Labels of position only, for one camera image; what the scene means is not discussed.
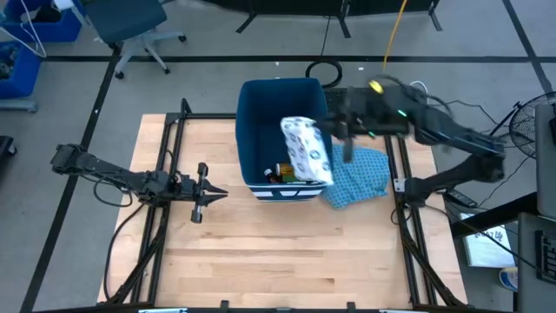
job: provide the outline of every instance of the wooden platform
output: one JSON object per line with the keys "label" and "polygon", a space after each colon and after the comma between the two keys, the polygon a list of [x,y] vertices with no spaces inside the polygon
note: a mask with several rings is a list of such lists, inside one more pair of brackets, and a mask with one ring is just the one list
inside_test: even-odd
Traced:
{"label": "wooden platform", "polygon": [[[163,121],[164,115],[143,116],[133,171],[156,167]],[[358,144],[384,150],[382,138]],[[412,141],[407,144],[414,176],[432,175],[431,150]],[[242,180],[235,120],[187,121],[178,169],[196,177],[199,162],[209,166],[209,181],[228,190],[229,196],[203,211],[202,224],[189,221],[191,203],[172,204],[156,306],[216,307],[229,300],[236,308],[345,308],[346,302],[361,309],[410,307],[399,231],[390,222],[392,196],[343,211],[333,210],[320,198],[262,203]],[[393,194],[390,186],[387,191]],[[444,208],[439,196],[428,202]],[[118,223],[135,208],[121,209]],[[146,211],[131,220],[116,240],[110,293],[136,265]],[[422,209],[421,219],[432,266],[465,302],[447,218]],[[422,284],[420,300],[426,302]]]}

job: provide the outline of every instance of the blue cloth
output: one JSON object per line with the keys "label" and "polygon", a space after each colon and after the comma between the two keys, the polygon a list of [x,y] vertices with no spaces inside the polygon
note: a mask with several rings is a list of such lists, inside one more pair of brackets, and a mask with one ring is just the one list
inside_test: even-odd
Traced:
{"label": "blue cloth", "polygon": [[388,156],[377,150],[354,147],[352,162],[344,163],[342,150],[342,144],[333,147],[334,185],[327,187],[322,196],[336,209],[343,209],[351,203],[387,195]]}

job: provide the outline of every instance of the chair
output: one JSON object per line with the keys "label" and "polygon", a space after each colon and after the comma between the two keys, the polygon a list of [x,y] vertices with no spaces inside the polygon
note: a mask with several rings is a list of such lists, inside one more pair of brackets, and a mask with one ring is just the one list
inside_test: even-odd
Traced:
{"label": "chair", "polygon": [[183,43],[187,38],[180,31],[156,31],[156,26],[167,19],[158,0],[89,0],[84,5],[89,20],[105,43],[114,47],[116,43],[127,40],[130,44],[116,65],[116,78],[123,78],[123,67],[141,48],[153,56],[164,73],[170,73],[152,43],[175,37]]}

